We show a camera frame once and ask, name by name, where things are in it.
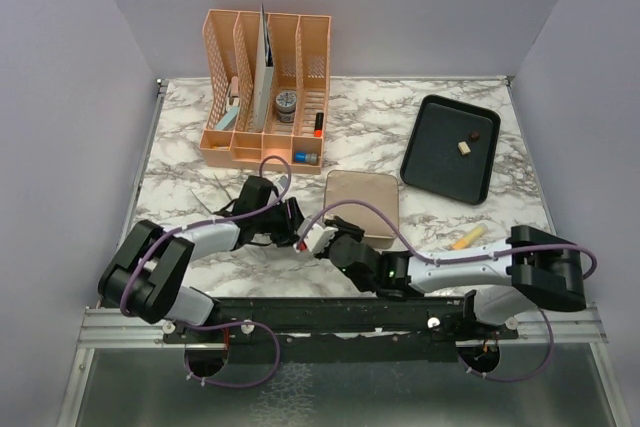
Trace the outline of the gold chocolate tin box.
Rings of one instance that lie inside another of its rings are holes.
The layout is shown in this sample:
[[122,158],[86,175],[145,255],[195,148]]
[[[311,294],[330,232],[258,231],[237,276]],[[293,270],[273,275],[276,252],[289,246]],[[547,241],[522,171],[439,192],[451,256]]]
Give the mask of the gold chocolate tin box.
[[363,242],[375,249],[390,249],[394,245],[395,238],[365,236]]

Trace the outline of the rose gold tin lid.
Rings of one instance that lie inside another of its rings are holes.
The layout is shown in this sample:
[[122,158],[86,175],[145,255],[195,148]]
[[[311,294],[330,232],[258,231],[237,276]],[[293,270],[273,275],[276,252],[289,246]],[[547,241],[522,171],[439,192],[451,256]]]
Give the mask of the rose gold tin lid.
[[[399,185],[395,176],[332,170],[325,184],[324,206],[342,200],[366,202],[380,210],[395,226],[399,226]],[[361,205],[338,206],[324,215],[324,221],[339,216],[365,230],[365,236],[397,238],[393,229],[377,214]]]

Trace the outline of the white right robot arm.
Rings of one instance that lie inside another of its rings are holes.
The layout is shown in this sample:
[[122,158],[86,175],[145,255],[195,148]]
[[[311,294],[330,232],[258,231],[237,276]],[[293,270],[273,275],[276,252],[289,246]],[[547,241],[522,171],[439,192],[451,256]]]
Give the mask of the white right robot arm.
[[328,259],[358,291],[390,300],[470,287],[459,325],[467,336],[481,338],[534,308],[584,310],[585,253],[565,239],[515,226],[508,238],[488,246],[439,253],[378,252],[360,234],[340,228],[314,256]]

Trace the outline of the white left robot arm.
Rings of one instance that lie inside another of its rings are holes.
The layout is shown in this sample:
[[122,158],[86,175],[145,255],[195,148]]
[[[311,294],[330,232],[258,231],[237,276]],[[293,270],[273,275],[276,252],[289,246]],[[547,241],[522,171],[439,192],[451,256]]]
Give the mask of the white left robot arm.
[[205,220],[182,227],[137,222],[98,282],[102,300],[150,324],[180,322],[195,339],[214,339],[221,327],[215,301],[183,284],[187,267],[249,245],[257,235],[267,236],[269,246],[294,245],[304,216],[295,198],[284,197],[289,184],[287,177],[275,184],[250,176],[236,199]]

